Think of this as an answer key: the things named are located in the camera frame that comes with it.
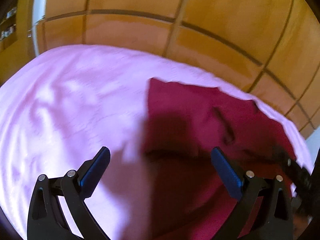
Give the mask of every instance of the bed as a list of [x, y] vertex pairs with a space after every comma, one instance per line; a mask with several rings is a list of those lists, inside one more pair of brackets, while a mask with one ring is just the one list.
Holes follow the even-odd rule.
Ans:
[[[110, 149], [111, 163], [87, 206], [111, 239], [148, 237], [153, 174], [139, 152], [152, 77], [219, 87], [233, 97], [255, 100], [283, 125], [297, 162], [312, 171], [305, 141], [291, 121], [212, 73], [130, 49], [59, 47], [29, 62], [0, 87], [0, 206], [23, 239], [37, 177], [63, 176], [101, 146]], [[71, 230], [80, 236], [60, 200]]]

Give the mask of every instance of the red cloth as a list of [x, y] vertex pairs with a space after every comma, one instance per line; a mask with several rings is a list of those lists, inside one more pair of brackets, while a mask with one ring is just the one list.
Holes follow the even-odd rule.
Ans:
[[[219, 146], [230, 160], [257, 176], [281, 174], [271, 161], [282, 146], [295, 159], [283, 127], [252, 100], [233, 98], [218, 88], [165, 83], [152, 78], [148, 94], [145, 153], [157, 163], [153, 192], [152, 238], [211, 239], [236, 205], [210, 162]], [[250, 231], [259, 208], [241, 235]]]

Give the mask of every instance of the folded cloth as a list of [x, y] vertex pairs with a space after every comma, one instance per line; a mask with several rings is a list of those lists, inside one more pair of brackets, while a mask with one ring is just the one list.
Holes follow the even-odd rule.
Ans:
[[[226, 156], [257, 176], [284, 177], [272, 161], [280, 145], [295, 160], [283, 127], [253, 100], [231, 97], [219, 88], [162, 82], [152, 78], [148, 92], [144, 152], [157, 163], [153, 192], [152, 238], [211, 239], [236, 205], [210, 162], [219, 146]], [[240, 235], [253, 225], [261, 200]]]

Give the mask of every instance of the dark red garment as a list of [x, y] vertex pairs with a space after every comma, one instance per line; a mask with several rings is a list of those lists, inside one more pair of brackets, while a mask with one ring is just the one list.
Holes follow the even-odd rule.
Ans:
[[[253, 100], [233, 98], [218, 88], [165, 83], [152, 78], [148, 94], [145, 153], [158, 163], [153, 192], [152, 238], [209, 240], [236, 205], [210, 162], [219, 146], [230, 160], [257, 176], [281, 174], [271, 161], [282, 146], [295, 159], [281, 124]], [[241, 235], [253, 224], [260, 201]]]

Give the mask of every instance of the metal pin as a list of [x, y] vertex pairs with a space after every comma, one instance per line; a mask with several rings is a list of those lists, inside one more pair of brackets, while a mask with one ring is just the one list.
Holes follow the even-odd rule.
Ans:
[[67, 176], [71, 178], [71, 177], [73, 177], [75, 174], [76, 174], [76, 171], [75, 171], [75, 170], [71, 170], [71, 171], [68, 171]]
[[279, 181], [279, 182], [283, 181], [283, 178], [282, 178], [281, 175], [277, 175], [277, 176], [276, 176], [276, 179], [277, 179], [277, 181]]
[[43, 181], [45, 179], [45, 175], [44, 174], [41, 174], [39, 177], [38, 177], [39, 181]]
[[247, 171], [245, 174], [246, 174], [249, 178], [253, 178], [253, 177], [254, 177], [253, 171]]

